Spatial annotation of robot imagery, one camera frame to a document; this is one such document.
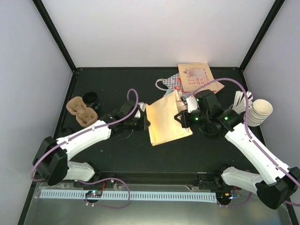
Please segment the kraft paper bag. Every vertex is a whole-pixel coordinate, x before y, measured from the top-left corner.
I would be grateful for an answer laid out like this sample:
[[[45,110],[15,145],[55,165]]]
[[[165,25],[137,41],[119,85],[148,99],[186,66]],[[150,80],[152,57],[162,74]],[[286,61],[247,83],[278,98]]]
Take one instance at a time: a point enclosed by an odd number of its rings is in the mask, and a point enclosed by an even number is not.
[[[190,128],[183,128],[174,116],[186,106],[181,100],[182,93],[176,90],[151,105],[146,105],[150,142],[152,146],[184,138],[193,134]]]

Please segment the brown pulp cup carrier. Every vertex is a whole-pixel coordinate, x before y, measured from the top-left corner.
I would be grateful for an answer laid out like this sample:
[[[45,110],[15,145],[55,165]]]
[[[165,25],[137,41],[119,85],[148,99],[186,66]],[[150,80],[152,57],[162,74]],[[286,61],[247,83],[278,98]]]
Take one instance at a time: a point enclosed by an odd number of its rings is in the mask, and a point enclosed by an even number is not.
[[[80,96],[74,97],[66,104],[68,112],[75,116],[76,121],[83,128],[87,128],[98,120],[95,110],[88,107]]]

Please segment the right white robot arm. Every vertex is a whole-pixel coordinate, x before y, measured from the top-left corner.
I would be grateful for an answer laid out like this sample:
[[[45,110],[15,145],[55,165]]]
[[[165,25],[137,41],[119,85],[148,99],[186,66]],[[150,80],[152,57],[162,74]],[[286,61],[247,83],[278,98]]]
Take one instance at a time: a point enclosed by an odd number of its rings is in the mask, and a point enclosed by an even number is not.
[[[270,209],[286,203],[300,188],[300,170],[283,163],[248,129],[233,110],[224,110],[215,93],[203,90],[195,95],[182,96],[187,107],[174,116],[183,128],[198,125],[204,134],[224,135],[251,162],[257,174],[238,170],[233,166],[214,175],[214,186],[223,189],[237,186],[258,196]]]

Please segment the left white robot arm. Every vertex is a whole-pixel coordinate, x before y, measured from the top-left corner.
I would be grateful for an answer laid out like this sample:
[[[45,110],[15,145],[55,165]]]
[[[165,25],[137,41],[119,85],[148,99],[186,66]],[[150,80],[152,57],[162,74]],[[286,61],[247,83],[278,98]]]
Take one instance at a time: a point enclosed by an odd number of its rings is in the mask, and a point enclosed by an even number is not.
[[[80,180],[96,187],[101,176],[89,163],[72,162],[71,159],[88,147],[105,141],[125,130],[145,131],[150,126],[146,115],[139,113],[117,123],[118,117],[107,114],[91,126],[74,134],[54,139],[45,138],[33,160],[36,171],[49,186],[63,180]]]

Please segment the black lid right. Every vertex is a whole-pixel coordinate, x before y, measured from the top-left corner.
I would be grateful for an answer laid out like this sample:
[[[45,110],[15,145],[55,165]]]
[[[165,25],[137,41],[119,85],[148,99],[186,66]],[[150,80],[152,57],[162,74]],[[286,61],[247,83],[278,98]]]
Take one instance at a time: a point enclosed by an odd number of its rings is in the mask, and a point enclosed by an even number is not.
[[[221,125],[217,121],[207,121],[202,127],[202,132],[210,137],[218,136],[222,130]]]

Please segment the light blue paper bag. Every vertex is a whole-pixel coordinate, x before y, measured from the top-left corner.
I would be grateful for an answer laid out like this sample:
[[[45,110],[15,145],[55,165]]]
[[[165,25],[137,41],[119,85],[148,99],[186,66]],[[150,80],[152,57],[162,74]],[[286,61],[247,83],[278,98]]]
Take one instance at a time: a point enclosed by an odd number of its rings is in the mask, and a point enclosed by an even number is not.
[[[163,97],[166,97],[167,95],[171,94],[173,92],[173,90],[169,89],[165,92],[165,94],[163,95]]]

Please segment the blue checkered paper bag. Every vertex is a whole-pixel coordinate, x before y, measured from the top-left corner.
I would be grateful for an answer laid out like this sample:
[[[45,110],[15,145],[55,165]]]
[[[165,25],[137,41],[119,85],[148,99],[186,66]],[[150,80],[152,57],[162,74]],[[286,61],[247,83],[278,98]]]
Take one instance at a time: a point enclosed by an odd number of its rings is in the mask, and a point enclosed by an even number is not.
[[[165,79],[163,84],[169,89],[183,92],[182,81],[179,73],[176,73],[173,76]]]

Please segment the pink cakes paper bag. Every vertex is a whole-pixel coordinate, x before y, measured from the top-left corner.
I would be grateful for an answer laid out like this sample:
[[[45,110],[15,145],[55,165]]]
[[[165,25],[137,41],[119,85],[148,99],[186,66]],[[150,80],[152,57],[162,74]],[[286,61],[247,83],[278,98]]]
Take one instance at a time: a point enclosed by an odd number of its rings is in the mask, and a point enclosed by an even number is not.
[[[190,93],[214,80],[208,63],[182,63],[178,70],[184,93]]]

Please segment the white stirrer packets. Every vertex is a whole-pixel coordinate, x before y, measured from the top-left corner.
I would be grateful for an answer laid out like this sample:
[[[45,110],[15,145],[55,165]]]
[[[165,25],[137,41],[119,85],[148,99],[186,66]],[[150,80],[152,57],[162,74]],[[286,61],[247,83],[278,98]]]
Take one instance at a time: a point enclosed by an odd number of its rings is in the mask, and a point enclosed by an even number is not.
[[[233,104],[230,109],[233,109],[237,114],[241,114],[246,110],[246,102],[251,106],[253,104],[253,94],[250,91],[246,92],[246,95],[242,91],[236,91]]]

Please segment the black lid stack left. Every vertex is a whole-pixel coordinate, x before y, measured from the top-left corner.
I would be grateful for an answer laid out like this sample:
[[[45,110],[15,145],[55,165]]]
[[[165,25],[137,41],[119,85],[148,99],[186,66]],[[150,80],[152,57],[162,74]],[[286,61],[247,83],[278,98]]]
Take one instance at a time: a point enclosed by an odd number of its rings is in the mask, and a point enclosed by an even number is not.
[[[70,127],[63,127],[63,128],[58,132],[57,137],[58,137],[58,138],[61,138],[61,137],[65,137],[65,136],[68,136],[68,135],[71,135],[71,134],[73,134],[72,128],[70,128]]]

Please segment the small circuit board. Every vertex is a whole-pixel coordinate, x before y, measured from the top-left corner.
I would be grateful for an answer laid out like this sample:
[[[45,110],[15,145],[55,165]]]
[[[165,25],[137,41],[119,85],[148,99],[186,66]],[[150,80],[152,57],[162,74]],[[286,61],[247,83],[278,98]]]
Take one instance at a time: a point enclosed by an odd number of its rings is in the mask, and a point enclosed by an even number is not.
[[[91,190],[91,191],[88,191],[86,194],[85,194],[85,197],[88,198],[88,197],[98,197],[100,198],[102,196],[102,191],[101,190]]]

